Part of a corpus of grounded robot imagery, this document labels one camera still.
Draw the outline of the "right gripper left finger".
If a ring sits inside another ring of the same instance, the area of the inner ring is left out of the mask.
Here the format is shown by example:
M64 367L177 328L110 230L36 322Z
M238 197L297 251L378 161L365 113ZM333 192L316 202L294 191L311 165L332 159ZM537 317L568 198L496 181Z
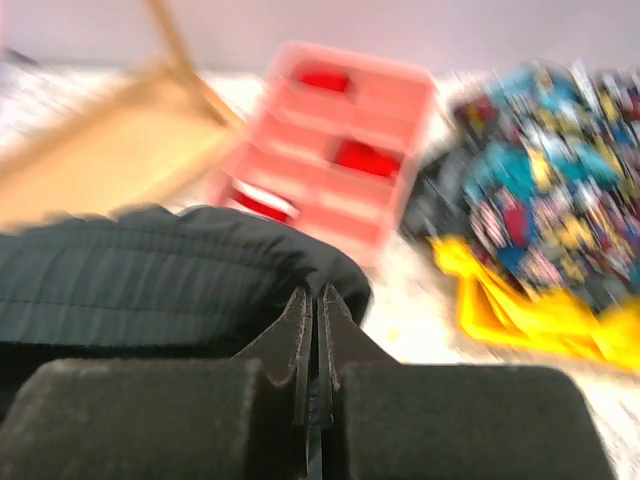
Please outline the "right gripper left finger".
M5 479L303 479L312 302L228 360L60 359L1 426Z

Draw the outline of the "dark navy shorts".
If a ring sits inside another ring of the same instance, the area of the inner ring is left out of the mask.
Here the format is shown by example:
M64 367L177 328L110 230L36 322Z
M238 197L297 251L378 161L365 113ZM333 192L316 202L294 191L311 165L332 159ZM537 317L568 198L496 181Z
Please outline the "dark navy shorts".
M334 287L355 323L371 299L348 255L226 208L67 216L1 237L1 409L61 358L230 358Z

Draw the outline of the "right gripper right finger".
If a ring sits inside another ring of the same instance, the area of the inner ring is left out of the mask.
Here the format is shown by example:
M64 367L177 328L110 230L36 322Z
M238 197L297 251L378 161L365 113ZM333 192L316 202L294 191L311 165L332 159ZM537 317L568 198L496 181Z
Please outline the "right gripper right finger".
M326 286L319 302L326 479L610 479L586 401L544 366L403 365Z

